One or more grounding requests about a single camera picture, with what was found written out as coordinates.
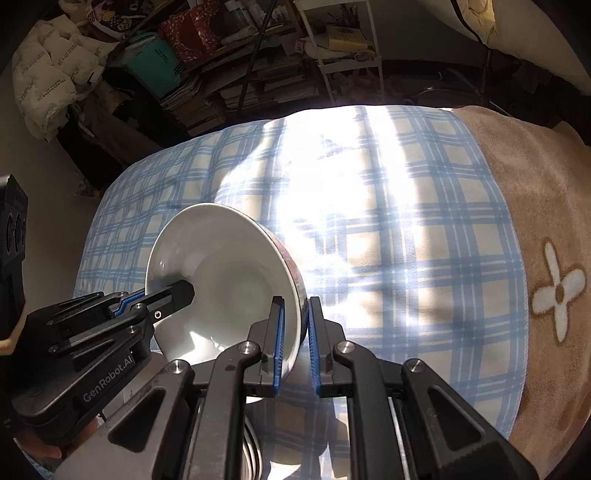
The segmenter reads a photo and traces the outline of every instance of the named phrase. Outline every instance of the bed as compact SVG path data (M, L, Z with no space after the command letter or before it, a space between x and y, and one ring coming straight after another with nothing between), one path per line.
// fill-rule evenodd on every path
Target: bed
M591 410L589 152L482 108L347 106L226 128L127 169L75 295L143 288L160 230L218 202L271 230L307 292L380 358L423 358L545 477ZM307 342L247 407L265 477L342 478L346 406L313 394Z

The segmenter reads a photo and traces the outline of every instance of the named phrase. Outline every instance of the blue gripper pad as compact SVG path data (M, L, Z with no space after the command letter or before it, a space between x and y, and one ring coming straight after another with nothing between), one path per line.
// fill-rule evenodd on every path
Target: blue gripper pad
M277 325L277 340L275 341L275 371L273 376L273 389L275 395L279 393L281 384L281 371L283 366L283 333L285 331L285 306L281 307L279 323Z
M145 290L142 289L142 290L138 290L135 293L132 293L128 297L125 297L123 300L121 300L119 302L119 308L117 310L115 310L115 312L113 313L113 315L115 317L118 317L119 315L121 315L125 311L125 308L127 307L127 305L129 305L130 303L133 303L133 302L139 300L144 295L145 295Z
M310 343L310 369L312 384L316 395L320 395L320 354L318 353L318 340L316 338L316 324L312 306L308 308L308 342Z

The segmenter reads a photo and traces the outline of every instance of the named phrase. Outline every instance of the red bag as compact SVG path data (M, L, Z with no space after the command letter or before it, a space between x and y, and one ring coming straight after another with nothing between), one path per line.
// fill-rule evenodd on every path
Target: red bag
M166 38L184 64L209 57L220 46L220 37L212 30L212 24L220 17L219 0L205 0L158 26L158 34Z

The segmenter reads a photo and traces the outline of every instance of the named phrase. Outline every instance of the teal box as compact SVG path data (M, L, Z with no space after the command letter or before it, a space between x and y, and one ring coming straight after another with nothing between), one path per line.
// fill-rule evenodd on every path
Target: teal box
M162 98L180 85L183 64L162 38L154 36L149 43L138 43L143 43L143 48L137 55L127 59L127 66L147 88Z

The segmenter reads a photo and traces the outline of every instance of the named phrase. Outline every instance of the bowl rim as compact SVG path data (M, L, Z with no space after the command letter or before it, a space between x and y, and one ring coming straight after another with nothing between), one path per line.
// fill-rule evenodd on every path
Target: bowl rim
M197 208L203 209L203 208L211 208L211 207L225 209L229 212L237 214L241 219L247 221L252 226L254 226L258 230L258 232L261 234L261 236L267 241L267 243L271 245L271 247L273 248L273 251L275 252L275 255L281 260L281 265L283 266L283 270L285 271L285 274L287 275L287 278L289 279L289 282L290 282L291 294L293 296L293 299L295 300L295 316L296 316L296 321L295 321L296 332L295 332L294 345L293 345L292 351L290 352L290 355L288 357L287 369L285 369L285 373L283 371L281 372L281 379L284 380L287 377L287 375L289 375L289 373L293 370L294 365L296 364L295 362L296 362L297 355L300 351L300 346L301 346L301 333L302 332L301 332L300 298L297 294L296 282L295 282L294 278L291 276L291 272L290 272L289 268L287 267L287 262L285 261L285 259L281 255L281 252L277 248L276 244L274 244L273 240L269 237L267 232L265 232L265 229L261 225L259 225L256 221L254 221L252 218L250 218L248 215L246 215L245 213L242 213L240 210L237 210L233 207L229 207L227 205L222 205L221 203L213 203L213 202L196 203L196 204L190 205L190 206L184 208L183 210L181 210L180 212L176 213L166 223L166 225L164 225L164 228L162 228L162 230L160 231L160 233L156 237L156 241L152 245L152 250L150 251L150 256L148 257L148 265L146 266L145 281L144 281L145 293L146 293L146 295L150 294L150 292L148 291L148 271L150 269L150 264L152 263L152 256L154 255L154 249L155 249L156 245L158 244L160 237L164 234L164 232L174 222L175 218L180 216L182 213L187 212L189 210L195 210Z

